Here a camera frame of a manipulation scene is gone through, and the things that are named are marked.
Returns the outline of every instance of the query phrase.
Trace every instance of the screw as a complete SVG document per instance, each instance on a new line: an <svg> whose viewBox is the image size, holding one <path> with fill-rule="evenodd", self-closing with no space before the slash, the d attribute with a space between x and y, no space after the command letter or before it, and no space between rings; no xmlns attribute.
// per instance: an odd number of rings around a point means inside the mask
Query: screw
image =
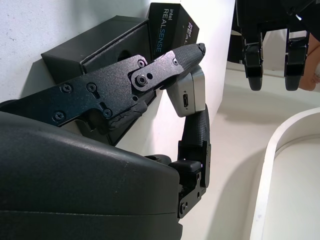
<svg viewBox="0 0 320 240"><path fill-rule="evenodd" d="M135 82L136 82L136 84L139 85L140 87L143 87L143 86L147 85L147 83L148 83L146 77L143 76L143 75L138 75L138 76L136 77L136 79L135 79Z"/></svg>
<svg viewBox="0 0 320 240"><path fill-rule="evenodd" d="M184 214L185 209L186 209L185 204L184 204L184 203L181 203L181 205L180 205L180 213L181 213L181 214Z"/></svg>
<svg viewBox="0 0 320 240"><path fill-rule="evenodd" d="M56 122L60 122L63 119L65 119L65 114L62 111L56 111L53 114L53 120L55 120Z"/></svg>
<svg viewBox="0 0 320 240"><path fill-rule="evenodd" d="M178 65L177 59L174 58L174 59L172 60L172 62L173 62L174 65L176 65L176 66Z"/></svg>
<svg viewBox="0 0 320 240"><path fill-rule="evenodd" d="M145 62L143 60L139 60L138 61L138 65L139 65L140 68L143 68L146 64L145 64Z"/></svg>
<svg viewBox="0 0 320 240"><path fill-rule="evenodd" d="M103 110L102 114L103 114L103 116L104 116L105 118L107 118L107 119L109 119L109 118L112 117L112 112L111 112L110 109L105 109L105 110Z"/></svg>
<svg viewBox="0 0 320 240"><path fill-rule="evenodd" d="M60 87L60 90L61 90L61 92L65 93L65 94L69 94L72 92L72 87L69 84L65 83Z"/></svg>
<svg viewBox="0 0 320 240"><path fill-rule="evenodd" d="M97 86L94 83L88 83L86 85L86 89L90 92L93 93L95 91L97 91Z"/></svg>

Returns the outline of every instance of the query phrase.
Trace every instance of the white curved edge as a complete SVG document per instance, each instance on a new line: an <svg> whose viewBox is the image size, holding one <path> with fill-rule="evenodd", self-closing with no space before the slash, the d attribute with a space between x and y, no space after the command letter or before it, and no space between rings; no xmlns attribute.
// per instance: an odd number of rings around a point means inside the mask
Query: white curved edge
<svg viewBox="0 0 320 240"><path fill-rule="evenodd" d="M301 128L302 126L298 124L299 122L301 122L301 120L317 114L319 114L318 116L320 116L320 107L300 112L283 122L272 135L265 151L260 183L255 203L250 240L263 239L272 170L277 150L279 150L283 145L289 143L294 139L308 135L320 134L319 125L319 130L317 130L317 132L315 132L314 129L312 129L312 125L308 126L311 127L310 131L288 131L292 130L292 128L294 128L296 125L298 125L296 127Z"/></svg>

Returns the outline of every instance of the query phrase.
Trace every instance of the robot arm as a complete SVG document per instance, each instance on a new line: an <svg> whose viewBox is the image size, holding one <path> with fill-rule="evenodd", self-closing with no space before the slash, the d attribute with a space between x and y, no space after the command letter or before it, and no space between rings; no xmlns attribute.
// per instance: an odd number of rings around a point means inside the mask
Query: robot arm
<svg viewBox="0 0 320 240"><path fill-rule="evenodd" d="M304 75L310 33L320 40L320 4L316 0L237 0L238 26L242 33L243 64L252 90L259 91L263 77L262 32L287 29L285 86L298 89ZM289 33L307 31L305 37Z"/></svg>
<svg viewBox="0 0 320 240"><path fill-rule="evenodd" d="M150 64L133 56L0 107L0 238L180 239L179 219L210 178L209 114L197 93L205 51L187 45ZM175 162L59 128L75 119L117 128L146 111L141 96L157 88L187 115Z"/></svg>

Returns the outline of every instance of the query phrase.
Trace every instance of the black plastic housing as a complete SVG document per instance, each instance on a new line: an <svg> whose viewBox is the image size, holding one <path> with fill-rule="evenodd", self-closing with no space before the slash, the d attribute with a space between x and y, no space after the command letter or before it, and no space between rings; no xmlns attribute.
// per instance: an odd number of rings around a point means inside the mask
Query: black plastic housing
<svg viewBox="0 0 320 240"><path fill-rule="evenodd" d="M0 239L178 240L178 172L0 112Z"/></svg>

